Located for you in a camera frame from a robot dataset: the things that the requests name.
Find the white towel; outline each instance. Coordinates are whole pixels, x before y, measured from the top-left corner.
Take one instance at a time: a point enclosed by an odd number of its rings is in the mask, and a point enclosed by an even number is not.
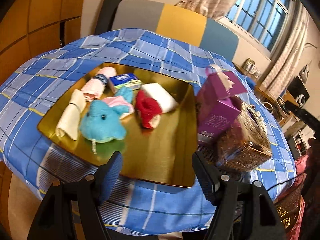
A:
[[[162,113],[174,110],[178,103],[174,98],[158,83],[150,83],[141,86],[146,96],[155,99],[162,109]]]
[[[63,114],[56,127],[56,135],[64,136],[67,134],[72,140],[78,139],[78,127],[80,114],[86,106],[83,93],[76,89],[73,91],[69,104],[63,111]]]

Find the rolled towel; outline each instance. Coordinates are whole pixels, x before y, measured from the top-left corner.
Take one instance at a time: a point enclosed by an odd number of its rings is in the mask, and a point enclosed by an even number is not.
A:
[[[174,98],[158,83],[150,83],[141,86],[147,97],[155,99],[162,109],[162,113],[174,110],[178,103]]]
[[[116,75],[116,70],[112,67],[100,69],[81,89],[85,100],[91,102],[94,99],[99,99],[106,88],[108,78]]]
[[[55,134],[64,136],[67,134],[72,140],[78,139],[78,126],[80,114],[86,106],[83,93],[76,89],[73,91],[69,104],[63,111],[63,114],[57,124]]]

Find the blue plaid tablecloth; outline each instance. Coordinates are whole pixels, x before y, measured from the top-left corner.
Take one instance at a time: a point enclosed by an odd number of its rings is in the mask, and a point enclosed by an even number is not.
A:
[[[103,62],[156,71],[184,80],[197,93],[205,68],[217,64],[238,75],[248,89],[240,97],[265,120],[273,157],[255,171],[230,174],[239,181],[260,180],[269,187],[296,176],[294,161],[273,116],[258,102],[245,79],[224,57],[141,29],[88,36],[30,59],[0,87],[0,156],[30,190],[43,198],[51,182],[78,181],[97,167],[62,150],[37,130],[49,108],[74,82]],[[199,149],[207,154],[207,149]],[[276,198],[293,179],[269,191]],[[207,228],[215,211],[197,180],[191,188],[158,185],[122,176],[100,207],[106,227],[131,235],[164,234]]]

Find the floor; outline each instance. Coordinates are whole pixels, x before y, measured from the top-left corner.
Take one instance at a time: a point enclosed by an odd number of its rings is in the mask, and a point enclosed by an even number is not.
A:
[[[40,200],[15,175],[12,175],[8,218],[12,240],[26,240]]]

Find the gold tray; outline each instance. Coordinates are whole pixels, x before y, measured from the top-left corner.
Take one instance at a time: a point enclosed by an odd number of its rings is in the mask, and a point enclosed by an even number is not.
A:
[[[130,114],[121,120],[127,130],[125,139],[97,143],[97,154],[94,154],[91,141],[81,133],[78,140],[73,141],[67,135],[56,136],[55,128],[72,92],[80,90],[100,68],[106,66],[114,67],[118,75],[134,73],[144,84],[159,83],[179,106],[163,114],[159,126],[154,130],[142,128],[137,113]],[[112,96],[113,93],[107,87],[101,98]],[[78,80],[57,100],[39,122],[38,130],[64,150],[96,166],[107,163],[114,151],[120,151],[123,155],[120,174],[123,176],[178,187],[193,186],[195,174],[191,156],[197,147],[195,97],[192,86],[181,80],[131,66],[103,63]]]

